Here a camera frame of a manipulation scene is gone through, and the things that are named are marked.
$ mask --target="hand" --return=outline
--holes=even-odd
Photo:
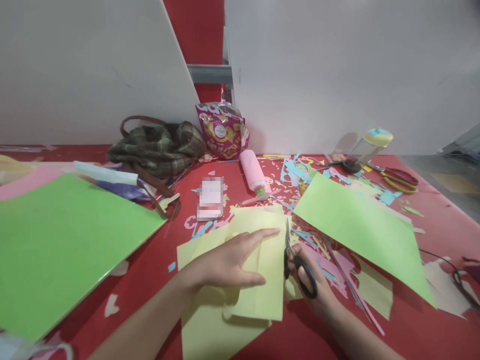
[[[265,278],[257,272],[242,269],[245,260],[263,239],[277,235],[278,228],[243,232],[222,245],[204,253],[190,264],[201,285],[215,287],[264,285]]]
[[[310,306],[313,313],[323,321],[330,323],[334,319],[338,318],[338,316],[341,315],[342,311],[345,308],[342,306],[342,304],[340,304],[340,302],[337,300],[334,293],[332,292],[332,289],[330,288],[330,285],[327,282],[327,279],[325,278],[325,275],[320,266],[318,266],[318,264],[308,255],[308,253],[303,250],[304,246],[306,245],[298,243],[292,246],[292,248],[295,254],[305,260],[305,262],[308,264],[308,267],[310,268],[316,280],[318,295],[316,296],[316,298],[310,299],[305,296],[302,288],[300,287],[300,284],[298,287],[300,288],[303,298],[305,299],[308,306]],[[291,254],[289,255],[289,258],[289,260],[292,262],[293,259]],[[313,288],[310,284],[310,280],[307,276],[307,273],[305,272],[305,269],[303,267],[300,267],[297,273],[295,267],[293,266],[292,269],[292,266],[290,266],[290,270],[293,270],[292,274],[297,283],[300,279],[301,282],[307,287],[308,291],[312,293]]]

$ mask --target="glue stick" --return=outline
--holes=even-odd
[[[264,194],[267,182],[260,167],[259,160],[253,150],[244,150],[240,154],[240,163],[245,173],[246,182],[250,190],[255,192],[255,195]]]

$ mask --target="black-handled scissors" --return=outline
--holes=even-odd
[[[317,289],[317,281],[315,280],[314,275],[312,274],[312,271],[310,270],[310,267],[308,264],[303,260],[300,256],[295,254],[295,251],[292,249],[292,245],[290,245],[290,224],[289,221],[286,221],[286,232],[285,232],[285,254],[284,254],[284,265],[285,265],[285,270],[284,270],[284,275],[285,279],[288,279],[290,276],[290,270],[289,270],[289,251],[291,253],[291,256],[293,257],[293,263],[295,264],[295,269],[298,273],[300,267],[303,267],[303,269],[306,272],[306,275],[308,276],[308,280],[310,281],[311,287],[313,289],[313,292],[310,292],[309,289],[304,285],[302,280],[298,279],[300,282],[300,287],[305,294],[305,296],[309,299],[315,299],[318,294],[318,289]]]

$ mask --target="snack bag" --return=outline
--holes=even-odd
[[[196,105],[203,138],[212,154],[233,159],[249,145],[245,119],[229,102],[204,102]]]

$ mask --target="brown strap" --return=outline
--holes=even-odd
[[[157,125],[167,125],[167,123],[163,120],[160,120],[160,119],[157,119],[157,118],[154,118],[154,117],[150,117],[150,116],[143,116],[143,115],[135,115],[135,116],[129,116],[127,117],[125,120],[123,120],[121,122],[121,125],[120,125],[120,132],[121,132],[121,135],[126,138],[129,133],[125,130],[124,126],[125,126],[125,123],[129,120],[133,120],[133,119],[138,119],[138,120],[144,120],[144,121],[148,121],[148,122],[151,122],[151,123],[154,123],[154,124],[157,124]]]
[[[163,216],[169,218],[169,219],[174,219],[177,217],[177,215],[179,214],[180,212],[180,209],[182,208],[182,203],[180,202],[180,199],[176,199],[174,201],[172,201],[170,205],[173,206],[173,210],[172,212],[170,213],[167,213],[165,211],[163,211],[163,209],[160,207],[160,204],[159,202],[157,201],[157,199],[152,195],[150,194],[150,192],[145,188],[144,184],[140,181],[140,179],[142,179],[144,182],[146,182],[147,184],[150,184],[151,186],[153,186],[154,188],[156,188],[158,191],[160,191],[160,194],[162,194],[165,198],[171,198],[173,195],[175,195],[175,193],[170,190],[160,179],[158,179],[157,177],[153,176],[152,174],[150,174],[148,171],[146,171],[145,169],[143,169],[139,164],[137,163],[134,163],[133,164],[133,168],[131,167],[131,165],[127,162],[124,162],[123,163],[123,169],[126,171],[126,172],[129,172],[129,173],[136,173],[138,174],[138,180],[136,182],[136,184],[144,189],[146,191],[146,193],[148,194],[148,197],[150,198],[151,202],[153,203],[153,205],[155,206],[156,210],[162,214]]]

